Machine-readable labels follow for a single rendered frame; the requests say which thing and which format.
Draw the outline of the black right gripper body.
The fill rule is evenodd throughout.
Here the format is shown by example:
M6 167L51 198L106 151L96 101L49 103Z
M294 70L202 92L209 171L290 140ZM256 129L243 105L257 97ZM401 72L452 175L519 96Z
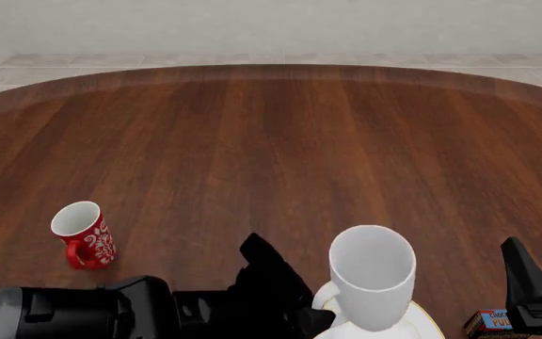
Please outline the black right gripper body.
M542 332L542 304L516 304L507 299L506 311L514 332Z

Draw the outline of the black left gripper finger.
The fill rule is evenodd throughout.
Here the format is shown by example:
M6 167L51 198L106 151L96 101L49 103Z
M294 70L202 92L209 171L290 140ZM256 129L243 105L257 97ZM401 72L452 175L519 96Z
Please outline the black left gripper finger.
M250 234L239 248L247 266L238 273L238 286L288 308L310 307L312 291L272 245Z
M330 310L310 310L310 332L324 332L332 326L336 314Z

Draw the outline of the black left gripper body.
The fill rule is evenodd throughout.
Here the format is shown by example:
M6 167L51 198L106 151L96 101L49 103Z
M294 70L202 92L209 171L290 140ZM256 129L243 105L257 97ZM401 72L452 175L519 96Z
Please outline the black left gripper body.
M239 270L228 287L247 320L249 339L307 339L299 316L312 303L312 292L293 270Z

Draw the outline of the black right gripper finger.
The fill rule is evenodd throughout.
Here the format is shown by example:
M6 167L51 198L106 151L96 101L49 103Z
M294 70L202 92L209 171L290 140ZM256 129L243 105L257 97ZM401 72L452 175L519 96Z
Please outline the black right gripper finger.
M542 312L542 270L516 236L501 244L506 271L506 308Z

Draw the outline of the white plate with yellow rim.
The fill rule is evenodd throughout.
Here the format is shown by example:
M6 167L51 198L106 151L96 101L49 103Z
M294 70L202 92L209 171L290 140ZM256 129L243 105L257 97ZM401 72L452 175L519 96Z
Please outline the white plate with yellow rim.
M331 327L313 339L445 339L435 321L415 301L411 301L404 317L388 330L369 332L346 321L335 298L321 304L321 310L336 315Z

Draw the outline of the red mug with white pattern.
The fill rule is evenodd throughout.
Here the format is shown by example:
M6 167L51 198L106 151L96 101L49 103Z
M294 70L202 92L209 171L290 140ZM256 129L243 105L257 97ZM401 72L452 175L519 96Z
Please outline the red mug with white pattern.
M108 267L117 257L112 234L95 202L74 202L53 217L50 229L66 246L65 256L76 270Z

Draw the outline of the chocolate pudding box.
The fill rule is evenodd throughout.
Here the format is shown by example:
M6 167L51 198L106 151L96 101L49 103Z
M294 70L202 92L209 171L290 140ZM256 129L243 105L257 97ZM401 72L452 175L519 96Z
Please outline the chocolate pudding box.
M464 324L468 339L528 339L531 335L513 331L506 310L479 310Z

